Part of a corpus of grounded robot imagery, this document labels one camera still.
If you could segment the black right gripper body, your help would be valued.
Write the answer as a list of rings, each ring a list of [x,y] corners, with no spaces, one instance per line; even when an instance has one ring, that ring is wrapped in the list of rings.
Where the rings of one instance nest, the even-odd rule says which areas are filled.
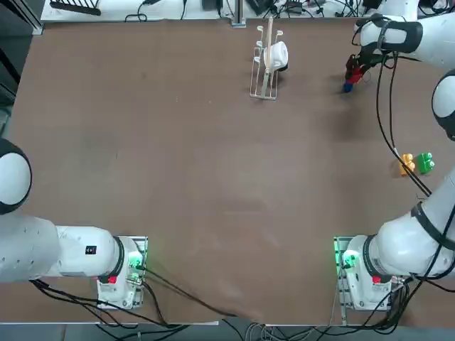
[[[382,62],[383,54],[361,50],[353,56],[353,70],[369,70]]]

